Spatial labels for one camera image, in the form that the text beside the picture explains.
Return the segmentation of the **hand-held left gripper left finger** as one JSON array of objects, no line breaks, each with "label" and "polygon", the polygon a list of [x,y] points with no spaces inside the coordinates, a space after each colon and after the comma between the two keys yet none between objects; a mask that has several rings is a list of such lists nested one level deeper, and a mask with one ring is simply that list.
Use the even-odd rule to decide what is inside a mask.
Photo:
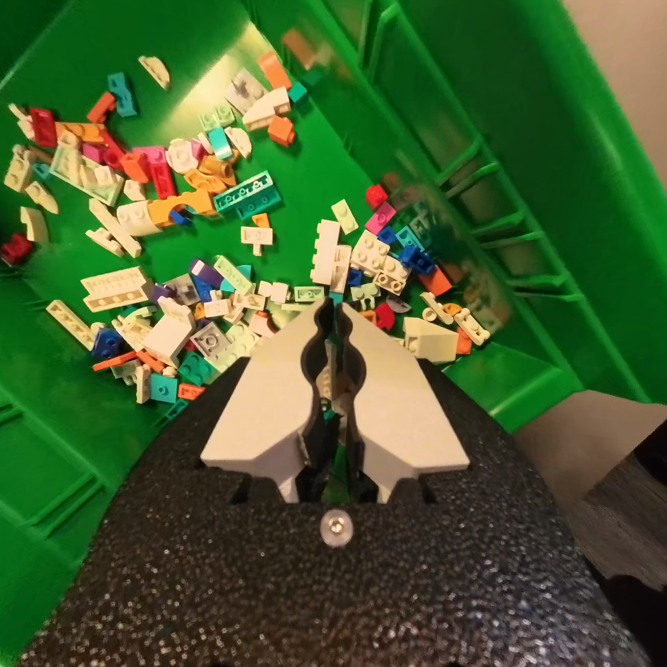
[{"label": "hand-held left gripper left finger", "polygon": [[206,466],[271,479],[287,503],[299,502],[298,475],[321,471],[334,448],[315,382],[333,319],[332,300],[319,299],[223,374],[241,371],[201,453]]}]

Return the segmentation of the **green plastic bin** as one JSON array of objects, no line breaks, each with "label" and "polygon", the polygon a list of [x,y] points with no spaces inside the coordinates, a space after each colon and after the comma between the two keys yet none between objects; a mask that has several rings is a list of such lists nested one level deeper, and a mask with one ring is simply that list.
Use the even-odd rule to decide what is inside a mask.
[{"label": "green plastic bin", "polygon": [[125,146],[166,142],[228,65],[273,47],[307,90],[296,148],[255,141],[282,206],[265,275],[301,281],[315,224],[382,183],[490,329],[445,367],[471,458],[400,502],[328,506],[198,462],[227,397],[135,404],[44,308],[131,265],[48,187],[53,241],[1,264],[1,665],[643,666],[506,430],[579,389],[666,401],[666,194],[558,1],[75,1],[1,103],[83,117],[125,72]]}]

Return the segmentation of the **pile of mixed lego bricks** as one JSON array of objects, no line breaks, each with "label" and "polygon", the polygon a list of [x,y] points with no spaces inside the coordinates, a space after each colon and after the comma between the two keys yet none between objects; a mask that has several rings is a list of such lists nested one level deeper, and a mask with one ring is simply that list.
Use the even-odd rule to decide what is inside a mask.
[{"label": "pile of mixed lego bricks", "polygon": [[489,334],[483,329],[473,333],[472,324],[462,324],[459,305],[437,305],[436,296],[450,283],[439,268],[434,268],[419,241],[407,241],[407,228],[400,233],[401,255],[390,246],[394,232],[390,220],[396,212],[386,201],[380,186],[368,190],[379,195],[372,203],[378,211],[368,221],[355,249],[340,241],[340,235],[355,233],[357,222],[346,200],[332,205],[332,220],[310,221],[309,227],[297,230],[297,239],[313,245],[310,285],[297,281],[253,279],[251,271],[235,267],[229,252],[209,257],[196,256],[187,249],[161,257],[146,255],[142,241],[165,236],[173,244],[185,240],[192,219],[205,221],[233,218],[230,230],[238,243],[252,248],[256,257],[270,248],[270,260],[278,252],[287,262],[286,271],[300,277],[306,264],[296,245],[288,239],[275,242],[275,232],[268,213],[283,199],[275,178],[263,170],[237,182],[238,158],[252,156],[250,134],[261,134],[276,146],[291,149],[296,139],[296,113],[305,109],[311,84],[306,77],[288,84],[288,75],[274,53],[259,60],[271,88],[262,86],[246,70],[229,87],[225,108],[230,125],[208,125],[197,137],[173,138],[170,145],[134,147],[123,151],[104,124],[105,113],[121,105],[119,93],[108,90],[100,101],[100,118],[87,123],[54,122],[46,109],[26,110],[15,105],[17,124],[25,134],[25,143],[11,145],[11,161],[5,178],[7,187],[30,197],[32,206],[20,209],[22,233],[1,238],[1,379],[16,380],[29,397],[43,395],[41,389],[30,389],[37,375],[26,365],[10,363],[37,362],[39,353],[46,355],[46,386],[67,404],[80,404],[66,379],[55,368],[57,335],[37,333],[29,341],[30,307],[13,308],[10,295],[20,296],[17,284],[5,283],[10,275],[23,279],[38,269],[35,256],[56,255],[57,244],[73,231],[69,221],[62,220],[58,229],[49,229],[43,213],[58,216],[57,200],[45,188],[43,175],[61,179],[69,188],[86,196],[89,215],[95,217],[98,229],[86,230],[91,242],[116,257],[128,257],[142,264],[124,261],[115,271],[100,273],[102,261],[90,255],[89,245],[78,239],[73,250],[85,260],[87,272],[78,281],[76,295],[89,315],[106,316],[106,320],[88,323],[82,320],[62,299],[53,299],[38,311],[49,314],[67,335],[77,342],[88,357],[91,372],[111,369],[116,378],[136,387],[136,403],[149,400],[170,406],[172,412],[194,400],[203,385],[212,382],[241,357],[253,354],[261,341],[269,339],[313,302],[328,296],[334,304],[352,290],[362,305],[362,316],[381,329],[391,329],[395,311],[389,304],[376,307],[374,299],[381,290],[395,299],[404,291],[413,274],[423,282],[422,296],[427,300],[423,318],[458,327],[458,348],[454,335],[436,331],[447,343],[443,352],[433,355],[418,351],[418,334],[407,335],[407,348],[420,357],[443,364],[455,360],[455,354],[470,352],[471,339],[481,345]]}]

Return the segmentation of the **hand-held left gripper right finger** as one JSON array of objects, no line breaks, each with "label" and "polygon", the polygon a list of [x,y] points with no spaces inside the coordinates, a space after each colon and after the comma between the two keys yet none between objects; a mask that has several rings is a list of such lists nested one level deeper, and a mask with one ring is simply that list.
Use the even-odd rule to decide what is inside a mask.
[{"label": "hand-held left gripper right finger", "polygon": [[336,308],[347,380],[350,494],[388,503],[405,480],[470,465],[442,402],[445,378],[348,304]]}]

